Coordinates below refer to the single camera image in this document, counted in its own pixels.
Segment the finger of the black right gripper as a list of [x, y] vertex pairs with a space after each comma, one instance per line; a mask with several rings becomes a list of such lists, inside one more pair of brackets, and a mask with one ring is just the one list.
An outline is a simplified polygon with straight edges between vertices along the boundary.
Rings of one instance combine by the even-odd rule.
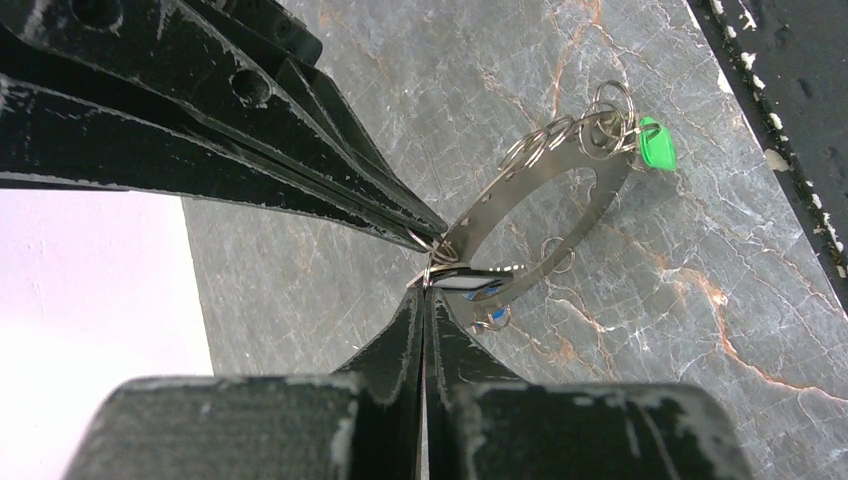
[[433, 240], [446, 223], [392, 171], [321, 41], [274, 1], [5, 1], [7, 75], [194, 138]]
[[7, 75], [1, 77], [1, 185], [221, 201], [331, 221], [424, 249], [409, 228], [352, 201], [265, 173], [186, 135]]

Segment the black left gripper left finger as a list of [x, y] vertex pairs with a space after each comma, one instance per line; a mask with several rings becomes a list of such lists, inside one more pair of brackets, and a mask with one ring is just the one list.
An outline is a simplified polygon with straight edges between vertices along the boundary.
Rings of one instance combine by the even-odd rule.
[[415, 479], [424, 292], [324, 375], [147, 377], [119, 386], [69, 479]]

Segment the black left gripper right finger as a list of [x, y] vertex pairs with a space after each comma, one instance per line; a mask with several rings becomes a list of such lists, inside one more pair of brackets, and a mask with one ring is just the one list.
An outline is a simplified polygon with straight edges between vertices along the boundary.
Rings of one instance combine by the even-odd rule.
[[445, 295], [423, 307], [434, 479], [748, 479], [733, 424], [678, 383], [529, 382], [462, 330]]

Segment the key with black tag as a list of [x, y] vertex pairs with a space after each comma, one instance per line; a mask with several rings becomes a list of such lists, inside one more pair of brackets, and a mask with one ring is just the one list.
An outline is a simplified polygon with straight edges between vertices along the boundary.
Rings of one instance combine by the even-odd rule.
[[514, 264], [488, 269], [472, 268], [467, 263], [435, 265], [411, 279], [406, 287], [424, 286], [453, 292], [477, 292], [511, 283], [525, 265]]

